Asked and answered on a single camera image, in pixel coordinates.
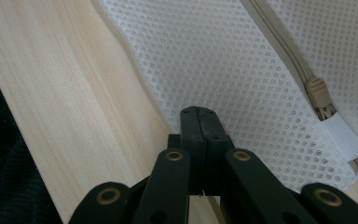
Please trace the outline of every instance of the dark fabric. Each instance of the dark fabric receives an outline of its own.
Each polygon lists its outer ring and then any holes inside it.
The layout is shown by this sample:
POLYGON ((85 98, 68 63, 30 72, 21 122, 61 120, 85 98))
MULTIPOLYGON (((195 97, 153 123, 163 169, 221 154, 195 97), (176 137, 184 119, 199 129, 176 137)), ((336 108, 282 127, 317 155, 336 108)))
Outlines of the dark fabric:
POLYGON ((1 92, 0 223, 62 223, 1 92))

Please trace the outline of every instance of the white fabric tag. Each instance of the white fabric tag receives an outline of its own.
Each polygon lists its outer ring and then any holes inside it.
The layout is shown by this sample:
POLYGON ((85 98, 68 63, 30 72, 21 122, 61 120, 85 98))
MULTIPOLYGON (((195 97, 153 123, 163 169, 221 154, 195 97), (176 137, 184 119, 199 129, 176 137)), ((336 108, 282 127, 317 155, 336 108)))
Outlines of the white fabric tag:
POLYGON ((342 117, 336 113, 330 119, 322 121, 330 132, 334 143, 346 161, 358 158, 358 136, 351 130, 342 117))

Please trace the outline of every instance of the brass screw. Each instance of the brass screw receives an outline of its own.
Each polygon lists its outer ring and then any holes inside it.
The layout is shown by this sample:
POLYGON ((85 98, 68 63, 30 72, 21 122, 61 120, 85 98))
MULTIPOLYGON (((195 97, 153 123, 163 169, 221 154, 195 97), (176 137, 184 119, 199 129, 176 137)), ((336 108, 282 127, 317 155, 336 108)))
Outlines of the brass screw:
POLYGON ((234 158, 239 161, 248 161, 251 159, 251 156, 248 153, 242 151, 236 151, 233 155, 234 158))
POLYGON ((313 196, 322 203, 332 207, 339 207, 342 205, 342 199, 338 195, 327 189, 316 189, 313 191, 313 196))
POLYGON ((97 194, 97 202, 101 205, 115 203, 120 198, 120 190, 116 188, 106 188, 97 194))
POLYGON ((179 153, 179 152, 172 151, 172 152, 167 153, 167 155, 165 157, 167 157, 167 159, 169 161, 179 161, 183 158, 183 154, 179 153))

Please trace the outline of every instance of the white mesh fabric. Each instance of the white mesh fabric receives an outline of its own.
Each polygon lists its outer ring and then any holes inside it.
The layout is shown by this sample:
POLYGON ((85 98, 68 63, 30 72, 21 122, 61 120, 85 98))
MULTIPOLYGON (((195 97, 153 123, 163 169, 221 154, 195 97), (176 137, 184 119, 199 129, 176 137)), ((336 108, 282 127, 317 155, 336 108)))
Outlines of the white mesh fabric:
POLYGON ((358 1, 267 1, 358 135, 358 1))
POLYGON ((214 110, 236 147, 286 187, 354 179, 283 62, 239 1, 101 0, 175 133, 190 105, 214 110))

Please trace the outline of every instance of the wooden table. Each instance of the wooden table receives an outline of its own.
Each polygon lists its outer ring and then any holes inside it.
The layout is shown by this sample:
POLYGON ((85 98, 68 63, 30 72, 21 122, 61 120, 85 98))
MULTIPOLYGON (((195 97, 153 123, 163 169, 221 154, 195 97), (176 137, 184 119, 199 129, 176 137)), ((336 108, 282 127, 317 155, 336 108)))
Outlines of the wooden table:
POLYGON ((0 88, 64 222, 94 186, 149 175, 170 132, 113 32, 89 0, 0 1, 0 88))

